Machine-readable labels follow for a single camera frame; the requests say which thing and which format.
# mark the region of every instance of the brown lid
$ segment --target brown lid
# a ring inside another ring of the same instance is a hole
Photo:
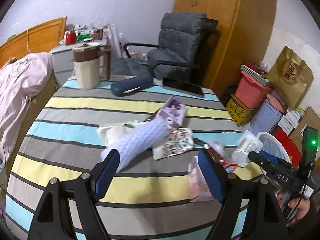
[[[98,52],[100,51],[99,43],[83,44],[81,46],[73,47],[73,61],[84,62],[99,58]]]

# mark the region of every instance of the plastic bag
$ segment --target plastic bag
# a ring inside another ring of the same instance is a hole
[[[105,26],[109,26],[109,23],[106,22],[103,17],[101,17],[98,13],[94,16],[91,22],[92,29],[103,29]]]
[[[111,57],[122,58],[122,52],[120,50],[120,46],[123,48],[122,36],[123,33],[118,34],[115,24],[109,26],[108,44],[111,46]]]

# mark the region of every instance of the cable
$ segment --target cable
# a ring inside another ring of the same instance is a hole
[[[295,206],[295,208],[290,212],[289,216],[288,216],[287,219],[286,219],[286,222],[289,220],[289,218],[292,216],[292,214],[294,214],[294,212],[295,212],[296,209],[298,208],[298,206],[299,206],[299,204],[300,204],[300,202],[301,202],[301,200],[302,200],[302,196],[303,196],[303,194],[304,194],[304,191],[305,191],[305,189],[306,189],[306,185],[307,185],[307,180],[306,180],[305,183],[304,183],[301,197],[300,197],[297,205]]]
[[[30,48],[29,48],[29,28],[27,29],[27,50],[29,53],[32,53]]]

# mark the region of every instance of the blue gripper pad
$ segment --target blue gripper pad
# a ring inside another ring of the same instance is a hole
[[[223,203],[225,200],[223,194],[225,187],[224,180],[226,181],[227,172],[221,164],[215,163],[211,156],[205,153],[204,150],[200,150],[198,153],[198,164],[212,197],[218,200],[219,203]]]
[[[263,157],[269,159],[274,164],[279,164],[277,157],[275,157],[275,156],[273,156],[273,155],[271,155],[271,154],[269,154],[269,153],[267,153],[265,151],[260,151],[259,155],[262,155]]]
[[[113,151],[113,154],[112,152],[110,152],[105,160],[101,163],[105,165],[103,171],[101,172],[98,179],[92,183],[92,190],[94,191],[93,198],[95,202],[98,202],[106,195],[113,176],[116,173],[116,170],[118,169],[120,163],[119,152],[117,150],[111,151]]]

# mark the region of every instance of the human hand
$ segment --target human hand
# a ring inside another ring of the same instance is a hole
[[[281,204],[281,199],[282,199],[282,192],[279,191],[276,198],[277,201],[279,203],[279,206],[282,208],[282,204]],[[296,207],[296,205],[298,204],[300,198],[295,198],[291,201],[289,201],[288,206],[292,209],[294,209]],[[297,207],[298,211],[295,215],[295,217],[292,219],[291,223],[289,224],[289,226],[293,226],[295,225],[299,220],[301,220],[302,218],[304,218],[304,216],[309,212],[310,209],[310,200],[308,199],[301,199],[301,202],[299,204],[299,206]]]

